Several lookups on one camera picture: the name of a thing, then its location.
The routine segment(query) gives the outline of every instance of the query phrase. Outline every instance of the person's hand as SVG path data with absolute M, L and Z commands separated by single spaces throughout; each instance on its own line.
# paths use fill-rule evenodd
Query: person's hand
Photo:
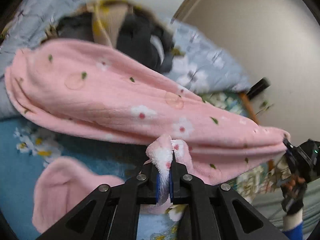
M 281 186 L 282 194 L 285 197 L 286 195 L 292 195 L 293 197 L 297 197 L 293 192 L 294 186 L 297 184 L 303 185 L 306 182 L 304 178 L 301 178 L 297 175 L 292 175 L 290 180 Z M 303 208 L 303 196 L 300 197 L 287 211 L 287 215 L 293 215 L 297 213 L 301 208 Z

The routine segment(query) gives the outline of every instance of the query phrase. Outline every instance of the person's arm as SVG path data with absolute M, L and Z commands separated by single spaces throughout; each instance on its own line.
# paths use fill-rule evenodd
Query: person's arm
M 304 183 L 305 180 L 298 176 L 292 176 L 292 180 L 282 187 L 283 193 L 290 191 L 296 185 L 296 183 Z M 294 203 L 287 215 L 283 217 L 283 233 L 290 240 L 303 240 L 302 233 L 302 208 L 303 199 Z

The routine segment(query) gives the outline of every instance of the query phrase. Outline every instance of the green leaf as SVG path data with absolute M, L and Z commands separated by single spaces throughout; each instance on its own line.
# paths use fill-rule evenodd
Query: green leaf
M 264 101 L 262 102 L 262 104 L 260 105 L 260 109 L 265 108 L 265 107 L 267 106 L 267 104 L 268 104 L 268 101 L 267 101 L 267 100 L 264 100 Z
M 81 73 L 81 78 L 82 78 L 82 79 L 85 79 L 86 77 L 87 77 L 87 73 L 86 73 L 85 71 L 82 72 L 82 73 Z
M 212 121 L 214 121 L 215 122 L 215 124 L 219 124 L 219 122 L 218 122 L 218 120 L 217 119 L 215 119 L 215 118 L 213 118 L 213 117 L 210 117 L 211 119 L 212 119 Z

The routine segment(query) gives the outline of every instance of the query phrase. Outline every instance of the silver bolt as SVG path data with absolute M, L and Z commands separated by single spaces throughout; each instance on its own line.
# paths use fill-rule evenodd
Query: silver bolt
M 137 176 L 137 180 L 145 180 L 147 178 L 147 176 L 146 175 L 144 175 L 144 174 L 139 174 L 138 176 Z
M 182 178 L 183 178 L 184 180 L 190 181 L 190 180 L 192 180 L 192 175 L 190 175 L 190 174 L 184 174 L 184 175 L 182 176 Z
M 108 189 L 109 189 L 109 185 L 107 185 L 107 184 L 101 184 L 98 189 L 99 189 L 99 191 L 101 191 L 101 192 L 106 192 L 106 191 L 108 191 Z
M 223 191 L 228 191 L 228 190 L 231 189 L 231 186 L 230 186 L 229 184 L 227 184 L 227 183 L 221 184 L 220 187 L 221 187 L 221 189 L 222 189 Z

